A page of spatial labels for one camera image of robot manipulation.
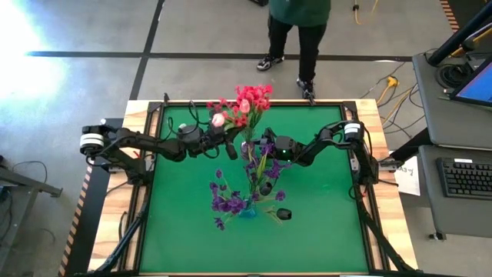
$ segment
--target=sneaker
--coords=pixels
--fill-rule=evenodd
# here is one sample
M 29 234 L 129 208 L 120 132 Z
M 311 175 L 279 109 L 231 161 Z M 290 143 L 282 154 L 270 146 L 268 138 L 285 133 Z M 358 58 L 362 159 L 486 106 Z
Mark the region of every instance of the sneaker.
M 256 69 L 259 71 L 267 71 L 272 66 L 281 63 L 284 61 L 284 56 L 281 58 L 274 58 L 270 56 L 270 54 L 266 54 L 265 57 L 259 61 L 258 65 L 256 65 Z
M 299 88 L 301 88 L 302 90 L 303 99 L 308 99 L 310 101 L 314 100 L 315 94 L 314 94 L 313 80 L 310 80 L 309 82 L 304 82 L 298 78 L 296 83 L 298 84 Z

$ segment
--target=white paper label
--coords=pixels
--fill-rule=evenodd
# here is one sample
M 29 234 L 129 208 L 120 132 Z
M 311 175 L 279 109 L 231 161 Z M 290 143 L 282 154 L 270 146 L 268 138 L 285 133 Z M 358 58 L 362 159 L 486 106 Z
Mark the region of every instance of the white paper label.
M 470 159 L 455 159 L 454 162 L 467 162 L 467 163 L 473 163 L 474 161 Z

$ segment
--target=blue vase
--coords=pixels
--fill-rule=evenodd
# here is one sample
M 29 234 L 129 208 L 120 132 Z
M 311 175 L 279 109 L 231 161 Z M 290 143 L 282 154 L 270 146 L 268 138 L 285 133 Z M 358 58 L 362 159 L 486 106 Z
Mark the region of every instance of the blue vase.
M 239 213 L 239 217 L 243 219 L 252 219 L 256 217 L 256 204 L 253 200 L 246 200 L 246 208 Z

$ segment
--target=green tabletop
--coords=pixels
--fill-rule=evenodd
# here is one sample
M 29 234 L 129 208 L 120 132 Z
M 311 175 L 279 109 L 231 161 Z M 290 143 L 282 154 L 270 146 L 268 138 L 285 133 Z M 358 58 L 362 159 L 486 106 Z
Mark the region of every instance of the green tabletop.
M 202 121 L 208 117 L 199 108 Z M 192 124 L 187 107 L 167 107 L 167 117 Z M 319 129 L 341 120 L 341 108 L 332 106 L 272 106 L 258 124 L 278 135 L 308 143 Z M 242 137 L 234 144 L 239 152 Z M 348 196 L 352 184 L 347 152 L 326 148 L 309 167 L 294 165 L 282 172 L 277 187 L 283 202 L 258 205 L 253 219 L 234 218 L 221 231 L 214 225 L 209 182 L 222 169 L 234 190 L 246 193 L 243 166 L 231 161 L 224 146 L 217 159 L 170 162 L 158 157 L 145 233 L 141 272 L 366 272 L 367 263 L 357 207 Z M 275 204 L 292 211 L 292 220 L 279 225 L 261 208 Z

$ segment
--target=concrete floor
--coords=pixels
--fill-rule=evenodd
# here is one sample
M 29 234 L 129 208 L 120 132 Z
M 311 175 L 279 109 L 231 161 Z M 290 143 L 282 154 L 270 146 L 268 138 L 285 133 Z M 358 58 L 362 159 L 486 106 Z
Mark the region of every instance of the concrete floor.
M 80 128 L 101 118 L 122 117 L 137 71 L 138 58 L 36 58 L 25 51 L 141 52 L 157 0 L 3 1 L 0 3 L 0 153 L 12 165 L 39 159 L 48 166 L 50 184 L 64 188 L 59 199 L 40 195 L 22 236 L 15 243 L 15 258 L 5 272 L 53 276 L 58 271 L 75 202 L 85 174 L 78 152 Z M 372 3 L 362 2 L 357 26 L 351 4 L 332 0 L 324 55 L 413 55 L 439 46 L 451 35 L 438 0 L 380 0 L 369 19 Z M 153 52 L 262 53 L 268 48 L 267 8 L 247 0 L 166 0 Z M 287 53 L 298 53 L 293 30 Z M 256 72 L 253 60 L 150 59 L 138 99 L 232 96 L 236 85 L 271 83 L 275 98 L 298 98 L 294 80 L 296 61 L 286 61 L 265 73 Z M 318 63 L 315 79 L 318 98 L 358 98 L 394 62 Z M 396 74 L 398 92 L 415 83 L 411 64 Z M 381 83 L 368 97 L 375 98 Z M 392 105 L 381 108 L 386 115 Z M 406 126 L 423 114 L 406 102 L 397 118 Z M 425 126 L 409 128 L 411 135 Z M 401 132 L 387 135 L 391 149 L 407 141 Z M 35 170 L 22 173 L 39 178 Z M 417 261 L 426 272 L 486 276 L 492 272 L 492 240 L 451 236 L 444 243 L 429 242 L 432 232 L 428 208 L 404 199 Z M 53 231 L 54 244 L 42 228 Z

